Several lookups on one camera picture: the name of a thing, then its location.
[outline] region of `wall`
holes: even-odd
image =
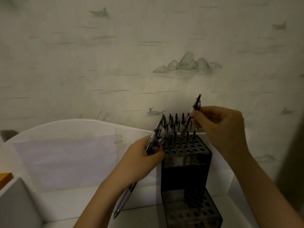
[[[243,112],[268,163],[304,111],[302,0],[0,0],[0,19],[3,130],[72,118],[151,130],[201,93]]]

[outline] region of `black pen holder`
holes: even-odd
[[[222,216],[206,190],[212,153],[193,135],[163,144],[161,196],[168,228],[219,228]]]

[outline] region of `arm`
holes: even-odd
[[[112,173],[101,183],[74,228],[106,228],[120,195],[131,184],[146,177],[163,159],[162,148],[147,156],[150,136],[132,144]]]
[[[241,112],[201,107],[192,117],[193,125],[205,129],[211,144],[230,165],[261,228],[304,228],[300,216],[250,154]]]

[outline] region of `person's left hand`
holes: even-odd
[[[144,137],[130,145],[112,172],[120,175],[126,187],[142,180],[164,159],[165,153],[162,147],[155,154],[147,155],[145,146],[149,138],[150,136]]]

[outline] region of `hand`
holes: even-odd
[[[142,180],[164,159],[162,147],[155,154],[147,156],[145,146],[149,138],[150,136],[144,137],[130,145],[112,172],[120,175],[126,187]]]
[[[227,160],[237,152],[248,151],[242,113],[218,106],[201,107],[192,112],[193,126],[203,127],[211,144]]]

